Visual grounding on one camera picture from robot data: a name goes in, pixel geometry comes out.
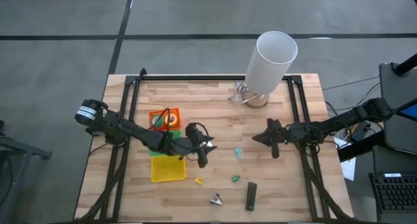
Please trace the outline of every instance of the keyboard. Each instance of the keyboard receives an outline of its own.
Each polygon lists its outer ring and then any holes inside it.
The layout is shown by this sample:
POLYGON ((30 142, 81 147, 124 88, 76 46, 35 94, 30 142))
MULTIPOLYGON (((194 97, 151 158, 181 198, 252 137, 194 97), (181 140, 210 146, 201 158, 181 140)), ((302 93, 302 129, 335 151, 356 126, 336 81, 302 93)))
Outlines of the keyboard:
POLYGON ((377 209, 417 212, 417 173, 370 173, 377 209))

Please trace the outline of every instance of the lamp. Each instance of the lamp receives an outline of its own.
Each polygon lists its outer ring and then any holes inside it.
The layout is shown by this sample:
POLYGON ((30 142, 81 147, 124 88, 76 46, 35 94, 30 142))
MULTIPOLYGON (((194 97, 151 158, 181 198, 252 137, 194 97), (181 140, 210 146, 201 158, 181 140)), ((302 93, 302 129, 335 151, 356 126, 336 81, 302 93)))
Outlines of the lamp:
POLYGON ((237 83, 236 92, 241 94, 248 107, 260 108, 268 103, 269 93, 275 90, 298 53, 295 41, 287 34, 270 31, 262 34, 256 42, 246 72, 246 86, 237 83))

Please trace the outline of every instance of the small green object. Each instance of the small green object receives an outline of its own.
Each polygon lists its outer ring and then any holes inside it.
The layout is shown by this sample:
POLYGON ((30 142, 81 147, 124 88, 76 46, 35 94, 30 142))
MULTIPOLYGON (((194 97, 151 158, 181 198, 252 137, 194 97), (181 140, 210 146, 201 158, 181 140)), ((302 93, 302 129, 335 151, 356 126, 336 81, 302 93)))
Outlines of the small green object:
POLYGON ((160 117, 160 115, 154 115, 152 117, 151 122, 152 122, 152 125, 155 126, 156 128, 161 128, 162 124, 164 123, 164 120, 163 120, 163 117, 160 117))
POLYGON ((235 148, 236 158, 239 160, 243 150, 241 148, 235 148))
POLYGON ((237 181, 239 181, 239 179, 240 179, 240 176, 236 175, 236 176, 233 176, 232 181, 237 182, 237 181))
MULTIPOLYGON (((176 138, 181 137, 181 131, 180 131, 180 130, 173 130, 173 131, 170 131, 170 133, 172 133, 172 138, 173 138, 173 139, 176 139, 176 138)), ((153 151, 151 151, 151 150, 149 150, 149 155, 150 155, 151 157, 153 157, 153 156, 166 156, 166 155, 165 155, 165 154, 163 154, 163 153, 153 152, 153 151)))

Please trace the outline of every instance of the black cylinder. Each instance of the black cylinder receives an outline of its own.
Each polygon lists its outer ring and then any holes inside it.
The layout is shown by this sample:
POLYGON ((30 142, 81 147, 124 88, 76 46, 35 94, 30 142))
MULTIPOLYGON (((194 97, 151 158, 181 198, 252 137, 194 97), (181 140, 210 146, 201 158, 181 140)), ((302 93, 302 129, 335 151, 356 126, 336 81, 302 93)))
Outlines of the black cylinder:
POLYGON ((417 66, 417 53, 412 57, 408 58, 406 61, 402 62, 401 64, 393 66, 392 70, 398 76, 404 76, 407 75, 407 72, 415 66, 417 66))

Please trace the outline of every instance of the white cylinder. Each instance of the white cylinder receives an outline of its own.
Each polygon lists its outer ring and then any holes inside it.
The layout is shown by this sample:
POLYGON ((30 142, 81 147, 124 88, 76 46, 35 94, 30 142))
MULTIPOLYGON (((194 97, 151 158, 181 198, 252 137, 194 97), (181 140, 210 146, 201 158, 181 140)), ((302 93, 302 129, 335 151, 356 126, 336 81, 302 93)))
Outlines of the white cylinder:
POLYGON ((270 31, 262 34, 246 72, 249 91, 269 94, 275 90, 298 53, 295 41, 287 34, 270 31))

